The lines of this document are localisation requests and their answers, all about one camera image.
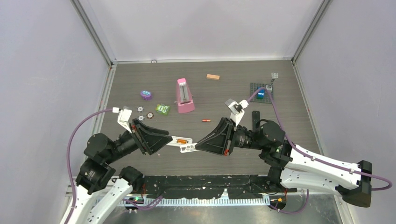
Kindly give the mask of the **white remote control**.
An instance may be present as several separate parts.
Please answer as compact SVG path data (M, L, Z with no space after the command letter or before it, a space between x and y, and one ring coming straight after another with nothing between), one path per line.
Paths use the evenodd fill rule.
M172 146L172 147L180 147L182 145L191 145L193 144L193 140L191 138L186 138L186 137L177 137L177 136L172 136L172 140L167 143L167 146Z

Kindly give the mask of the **white battery cover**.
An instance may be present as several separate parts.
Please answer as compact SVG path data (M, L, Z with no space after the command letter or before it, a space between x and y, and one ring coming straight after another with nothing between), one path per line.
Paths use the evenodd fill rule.
M181 153L196 152L198 150L195 148L195 146L196 146L196 143L181 145L181 146L179 146L180 152Z

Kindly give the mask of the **black bar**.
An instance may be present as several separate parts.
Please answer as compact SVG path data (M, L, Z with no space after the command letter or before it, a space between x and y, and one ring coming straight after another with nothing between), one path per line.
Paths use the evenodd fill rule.
M255 130L260 126L261 115L259 111L252 111L252 129Z

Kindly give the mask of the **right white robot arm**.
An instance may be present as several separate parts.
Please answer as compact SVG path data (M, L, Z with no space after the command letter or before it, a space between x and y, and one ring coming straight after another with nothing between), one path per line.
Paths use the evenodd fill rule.
M271 120L256 119L253 127L248 130L222 118L195 148L223 156L230 155L235 147L260 150L260 159L270 165L266 183L271 191L314 189L340 196L354 206L370 207L372 163L338 161L289 143L285 131Z

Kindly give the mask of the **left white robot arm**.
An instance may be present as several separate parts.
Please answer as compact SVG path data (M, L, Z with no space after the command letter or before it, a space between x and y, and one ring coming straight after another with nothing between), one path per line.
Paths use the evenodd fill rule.
M96 206L97 194L102 192L115 173L110 165L140 151L152 155L172 141L168 131L152 128L138 119L128 123L128 129L116 140L103 133L92 135L84 154L87 159L80 167L76 179L71 179L72 201L63 224L101 224L116 205L130 193L140 193L143 189L143 174L132 166L120 171L113 188L106 193Z

